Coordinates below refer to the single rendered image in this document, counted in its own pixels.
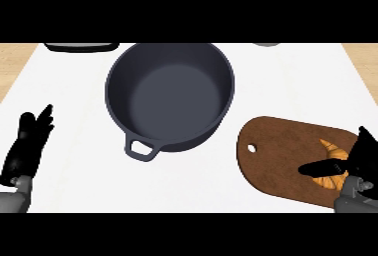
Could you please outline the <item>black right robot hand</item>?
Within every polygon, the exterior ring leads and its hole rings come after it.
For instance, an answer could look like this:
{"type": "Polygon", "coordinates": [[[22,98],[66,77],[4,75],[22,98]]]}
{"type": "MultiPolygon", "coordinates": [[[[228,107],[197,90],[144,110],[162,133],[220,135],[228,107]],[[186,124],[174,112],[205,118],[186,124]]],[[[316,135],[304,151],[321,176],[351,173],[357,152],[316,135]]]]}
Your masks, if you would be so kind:
{"type": "Polygon", "coordinates": [[[360,194],[378,200],[378,141],[367,129],[358,127],[358,137],[345,160],[329,158],[298,167],[298,173],[311,178],[335,177],[342,174],[358,177],[372,187],[360,194]]]}

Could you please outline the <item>dark grey oval pot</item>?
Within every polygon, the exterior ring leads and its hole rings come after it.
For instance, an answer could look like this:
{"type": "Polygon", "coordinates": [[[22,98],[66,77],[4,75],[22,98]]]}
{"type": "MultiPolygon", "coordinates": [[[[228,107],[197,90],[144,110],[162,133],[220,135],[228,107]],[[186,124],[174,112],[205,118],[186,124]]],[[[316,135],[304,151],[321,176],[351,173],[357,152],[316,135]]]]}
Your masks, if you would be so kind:
{"type": "Polygon", "coordinates": [[[125,154],[149,162],[200,145],[214,134],[234,93],[228,60],[209,43],[137,43],[106,77],[104,102],[125,134],[125,154]]]}

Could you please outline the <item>brown wooden cutting board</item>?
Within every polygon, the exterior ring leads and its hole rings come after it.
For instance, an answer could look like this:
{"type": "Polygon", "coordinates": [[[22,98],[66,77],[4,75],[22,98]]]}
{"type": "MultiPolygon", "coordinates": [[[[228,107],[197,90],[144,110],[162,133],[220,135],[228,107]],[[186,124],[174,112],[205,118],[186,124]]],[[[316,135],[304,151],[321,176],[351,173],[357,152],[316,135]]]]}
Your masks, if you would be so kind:
{"type": "Polygon", "coordinates": [[[302,164],[327,157],[320,139],[349,151],[357,135],[280,118],[252,118],[239,132],[236,159],[243,177],[258,191],[332,208],[339,192],[320,187],[298,173],[302,164]]]}

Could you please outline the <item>black flat tray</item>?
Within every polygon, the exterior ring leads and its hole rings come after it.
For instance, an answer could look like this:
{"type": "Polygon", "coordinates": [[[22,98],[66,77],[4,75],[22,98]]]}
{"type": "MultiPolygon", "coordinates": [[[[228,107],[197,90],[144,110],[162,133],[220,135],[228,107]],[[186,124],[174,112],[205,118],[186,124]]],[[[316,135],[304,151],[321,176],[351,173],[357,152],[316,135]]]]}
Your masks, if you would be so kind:
{"type": "Polygon", "coordinates": [[[50,51],[69,53],[106,52],[118,48],[118,43],[45,43],[50,51]]]}

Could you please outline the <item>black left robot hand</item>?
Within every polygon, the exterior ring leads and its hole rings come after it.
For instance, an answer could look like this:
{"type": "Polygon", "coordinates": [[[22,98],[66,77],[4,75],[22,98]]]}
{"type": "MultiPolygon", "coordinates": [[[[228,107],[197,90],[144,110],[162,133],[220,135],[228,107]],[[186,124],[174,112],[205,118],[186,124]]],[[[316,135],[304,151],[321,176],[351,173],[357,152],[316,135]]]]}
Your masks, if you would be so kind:
{"type": "Polygon", "coordinates": [[[42,148],[54,128],[51,110],[53,105],[48,104],[38,116],[33,116],[31,112],[20,115],[17,137],[7,152],[0,172],[2,186],[14,187],[20,176],[35,176],[42,148]]]}

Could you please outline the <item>golden croissant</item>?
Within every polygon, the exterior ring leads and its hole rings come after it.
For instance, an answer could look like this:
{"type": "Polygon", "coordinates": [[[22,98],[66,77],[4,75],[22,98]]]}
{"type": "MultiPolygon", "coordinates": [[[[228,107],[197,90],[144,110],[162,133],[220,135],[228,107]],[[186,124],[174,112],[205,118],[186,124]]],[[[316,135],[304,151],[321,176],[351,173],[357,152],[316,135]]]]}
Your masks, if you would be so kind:
{"type": "MultiPolygon", "coordinates": [[[[323,139],[320,139],[320,144],[326,149],[327,158],[335,158],[335,159],[339,159],[339,160],[347,159],[348,153],[344,149],[341,149],[335,144],[332,144],[330,142],[327,142],[323,139]]],[[[329,190],[339,191],[342,189],[347,176],[348,176],[348,172],[344,172],[341,175],[314,178],[313,182],[320,187],[323,187],[329,190]]]]}

